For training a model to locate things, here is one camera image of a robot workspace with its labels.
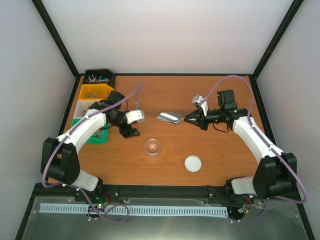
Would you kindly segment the silver metal scoop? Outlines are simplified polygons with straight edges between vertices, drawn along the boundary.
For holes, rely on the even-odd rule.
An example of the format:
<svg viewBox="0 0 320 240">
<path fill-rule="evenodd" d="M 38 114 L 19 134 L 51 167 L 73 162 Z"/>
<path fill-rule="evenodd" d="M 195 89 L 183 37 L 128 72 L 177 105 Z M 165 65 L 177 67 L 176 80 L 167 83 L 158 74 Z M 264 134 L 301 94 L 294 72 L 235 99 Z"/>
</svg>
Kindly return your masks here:
<svg viewBox="0 0 320 240">
<path fill-rule="evenodd" d="M 161 112 L 156 119 L 176 126 L 184 120 L 180 114 L 175 112 Z"/>
</svg>

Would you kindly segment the green plastic bin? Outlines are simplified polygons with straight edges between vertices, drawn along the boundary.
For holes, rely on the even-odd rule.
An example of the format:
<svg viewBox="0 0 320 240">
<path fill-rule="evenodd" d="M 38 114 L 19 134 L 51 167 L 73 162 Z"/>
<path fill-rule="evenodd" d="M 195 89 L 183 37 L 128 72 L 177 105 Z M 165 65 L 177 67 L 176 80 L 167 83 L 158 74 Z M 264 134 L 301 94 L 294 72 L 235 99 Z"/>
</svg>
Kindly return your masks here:
<svg viewBox="0 0 320 240">
<path fill-rule="evenodd" d="M 102 129 L 98 129 L 85 143 L 93 145 L 106 144 L 110 127 L 111 125 L 107 123 Z"/>
</svg>

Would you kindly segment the clear plastic cup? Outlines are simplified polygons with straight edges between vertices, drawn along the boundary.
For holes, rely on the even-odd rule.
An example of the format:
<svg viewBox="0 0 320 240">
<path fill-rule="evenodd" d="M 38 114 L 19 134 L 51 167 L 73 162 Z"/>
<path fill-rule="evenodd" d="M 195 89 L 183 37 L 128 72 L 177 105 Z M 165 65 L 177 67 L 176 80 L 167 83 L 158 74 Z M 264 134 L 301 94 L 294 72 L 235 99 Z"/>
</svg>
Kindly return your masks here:
<svg viewBox="0 0 320 240">
<path fill-rule="evenodd" d="M 162 150 L 162 146 L 159 140 L 150 138 L 144 143 L 144 152 L 149 157 L 157 157 Z"/>
</svg>

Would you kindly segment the white translucent plastic bin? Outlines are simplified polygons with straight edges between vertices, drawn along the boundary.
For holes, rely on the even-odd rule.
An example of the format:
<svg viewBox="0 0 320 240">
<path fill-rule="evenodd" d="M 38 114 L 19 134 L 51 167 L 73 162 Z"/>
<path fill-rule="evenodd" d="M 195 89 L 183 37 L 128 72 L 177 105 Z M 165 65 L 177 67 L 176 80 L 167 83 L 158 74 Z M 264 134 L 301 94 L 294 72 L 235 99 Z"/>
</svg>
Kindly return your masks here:
<svg viewBox="0 0 320 240">
<path fill-rule="evenodd" d="M 90 107 L 92 104 L 98 101 L 99 100 L 78 100 L 74 110 L 73 118 L 74 119 L 82 118 L 85 112 L 88 110 L 88 107 Z"/>
</svg>

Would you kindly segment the yellow plastic bin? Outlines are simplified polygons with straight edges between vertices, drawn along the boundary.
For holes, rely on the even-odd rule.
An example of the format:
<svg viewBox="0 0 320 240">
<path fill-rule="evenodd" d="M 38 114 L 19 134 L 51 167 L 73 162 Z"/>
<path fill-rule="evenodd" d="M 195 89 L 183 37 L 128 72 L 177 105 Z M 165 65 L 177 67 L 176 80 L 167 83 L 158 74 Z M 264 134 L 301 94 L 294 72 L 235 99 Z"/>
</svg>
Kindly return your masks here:
<svg viewBox="0 0 320 240">
<path fill-rule="evenodd" d="M 113 90 L 114 88 L 105 83 L 83 84 L 79 92 L 78 100 L 107 99 Z"/>
</svg>

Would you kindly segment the black plastic bin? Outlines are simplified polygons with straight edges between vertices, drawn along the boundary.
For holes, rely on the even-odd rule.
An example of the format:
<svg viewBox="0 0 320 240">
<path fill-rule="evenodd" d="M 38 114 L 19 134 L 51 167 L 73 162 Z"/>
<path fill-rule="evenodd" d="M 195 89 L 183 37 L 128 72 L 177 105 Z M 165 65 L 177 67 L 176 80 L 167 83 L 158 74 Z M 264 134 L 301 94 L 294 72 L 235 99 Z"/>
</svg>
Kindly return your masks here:
<svg viewBox="0 0 320 240">
<path fill-rule="evenodd" d="M 107 84 L 115 86 L 116 74 L 109 69 L 88 69 L 84 73 L 83 84 Z"/>
</svg>

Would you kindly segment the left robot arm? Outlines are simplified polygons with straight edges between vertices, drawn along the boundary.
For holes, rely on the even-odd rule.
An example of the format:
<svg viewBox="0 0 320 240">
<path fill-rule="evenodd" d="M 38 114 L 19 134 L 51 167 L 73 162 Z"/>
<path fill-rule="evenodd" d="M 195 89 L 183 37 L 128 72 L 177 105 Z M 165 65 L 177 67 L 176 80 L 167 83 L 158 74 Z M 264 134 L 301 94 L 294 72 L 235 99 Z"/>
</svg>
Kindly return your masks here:
<svg viewBox="0 0 320 240">
<path fill-rule="evenodd" d="M 125 139 L 140 135 L 132 125 L 143 121 L 145 114 L 140 108 L 121 111 L 122 103 L 127 100 L 123 94 L 112 91 L 107 99 L 91 104 L 84 116 L 65 133 L 56 138 L 48 137 L 43 142 L 40 172 L 45 188 L 54 186 L 46 182 L 51 178 L 58 184 L 86 190 L 92 201 L 103 198 L 101 179 L 81 169 L 78 153 L 89 138 L 107 124 L 117 127 Z"/>
</svg>

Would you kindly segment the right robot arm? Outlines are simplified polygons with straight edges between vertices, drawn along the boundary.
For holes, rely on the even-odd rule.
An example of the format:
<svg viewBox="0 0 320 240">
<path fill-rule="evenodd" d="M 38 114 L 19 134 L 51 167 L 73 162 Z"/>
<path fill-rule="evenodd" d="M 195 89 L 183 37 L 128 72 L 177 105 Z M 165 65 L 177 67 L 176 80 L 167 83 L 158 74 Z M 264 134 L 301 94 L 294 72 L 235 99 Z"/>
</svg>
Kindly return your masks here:
<svg viewBox="0 0 320 240">
<path fill-rule="evenodd" d="M 263 199 L 280 198 L 297 187 L 297 159 L 293 153 L 285 153 L 256 125 L 251 111 L 239 108 L 232 89 L 217 92 L 218 109 L 209 109 L 207 97 L 196 95 L 192 99 L 196 110 L 184 117 L 201 130 L 209 125 L 226 124 L 227 129 L 237 134 L 257 161 L 254 176 L 236 177 L 225 182 L 227 197 L 252 195 Z"/>
</svg>

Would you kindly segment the white round lid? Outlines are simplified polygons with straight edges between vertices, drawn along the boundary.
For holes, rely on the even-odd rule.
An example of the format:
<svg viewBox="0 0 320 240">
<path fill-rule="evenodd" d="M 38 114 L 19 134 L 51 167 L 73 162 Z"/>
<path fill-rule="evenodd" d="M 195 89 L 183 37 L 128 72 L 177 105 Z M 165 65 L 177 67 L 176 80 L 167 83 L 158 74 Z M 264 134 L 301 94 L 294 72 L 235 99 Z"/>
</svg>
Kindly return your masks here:
<svg viewBox="0 0 320 240">
<path fill-rule="evenodd" d="M 184 160 L 184 166 L 189 172 L 195 173 L 202 168 L 202 161 L 196 155 L 189 155 Z"/>
</svg>

